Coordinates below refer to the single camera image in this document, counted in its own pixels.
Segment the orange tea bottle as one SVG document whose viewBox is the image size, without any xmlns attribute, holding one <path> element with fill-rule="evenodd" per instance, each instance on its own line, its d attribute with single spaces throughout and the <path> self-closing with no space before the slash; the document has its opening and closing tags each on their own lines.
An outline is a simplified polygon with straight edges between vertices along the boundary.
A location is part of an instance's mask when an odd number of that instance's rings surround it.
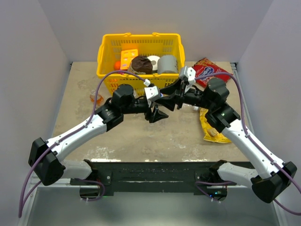
<svg viewBox="0 0 301 226">
<path fill-rule="evenodd" d="M 96 105 L 100 106 L 103 102 L 103 96 L 100 94 L 96 94 L 96 90 L 93 89 L 90 92 L 90 101 L 93 103 L 96 100 Z"/>
</svg>

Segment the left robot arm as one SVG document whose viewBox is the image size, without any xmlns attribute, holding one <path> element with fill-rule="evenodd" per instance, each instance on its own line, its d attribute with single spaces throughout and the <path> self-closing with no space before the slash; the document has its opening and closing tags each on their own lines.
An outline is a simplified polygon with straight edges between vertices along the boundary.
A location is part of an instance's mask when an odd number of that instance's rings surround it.
<svg viewBox="0 0 301 226">
<path fill-rule="evenodd" d="M 131 85 L 118 86 L 112 97 L 93 110 L 84 122 L 47 141 L 36 139 L 32 144 L 29 165 L 45 186 L 62 178 L 78 178 L 87 185 L 94 184 L 97 172 L 92 163 L 88 160 L 67 161 L 65 158 L 87 141 L 119 125 L 126 114 L 143 113 L 150 123 L 168 118 L 153 104 L 162 96 L 156 86 L 146 87 L 144 95 L 138 98 L 134 97 Z"/>
</svg>

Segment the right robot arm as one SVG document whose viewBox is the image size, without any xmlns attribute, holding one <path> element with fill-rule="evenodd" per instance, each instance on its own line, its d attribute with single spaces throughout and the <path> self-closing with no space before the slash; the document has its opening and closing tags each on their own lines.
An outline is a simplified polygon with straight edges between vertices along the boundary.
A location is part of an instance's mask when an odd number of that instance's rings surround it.
<svg viewBox="0 0 301 226">
<path fill-rule="evenodd" d="M 177 79 L 160 92 L 164 96 L 156 102 L 171 111 L 183 104 L 207 109 L 205 118 L 209 125 L 228 138 L 254 167 L 248 169 L 218 161 L 210 169 L 209 185 L 246 186 L 260 200 L 271 203 L 291 184 L 297 167 L 276 157 L 246 127 L 242 115 L 226 102 L 229 91 L 223 80 L 212 78 L 201 91 L 188 81 Z"/>
</svg>

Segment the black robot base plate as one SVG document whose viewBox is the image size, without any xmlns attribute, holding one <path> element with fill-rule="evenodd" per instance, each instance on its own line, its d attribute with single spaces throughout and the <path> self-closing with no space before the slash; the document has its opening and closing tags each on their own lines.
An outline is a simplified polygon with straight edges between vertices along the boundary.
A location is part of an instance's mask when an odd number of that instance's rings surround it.
<svg viewBox="0 0 301 226">
<path fill-rule="evenodd" d="M 212 198 L 227 195 L 225 182 L 217 170 L 218 162 L 89 162 L 92 174 L 84 181 L 71 179 L 72 186 L 81 186 L 82 198 L 99 194 L 113 196 L 130 193 L 190 193 Z"/>
</svg>

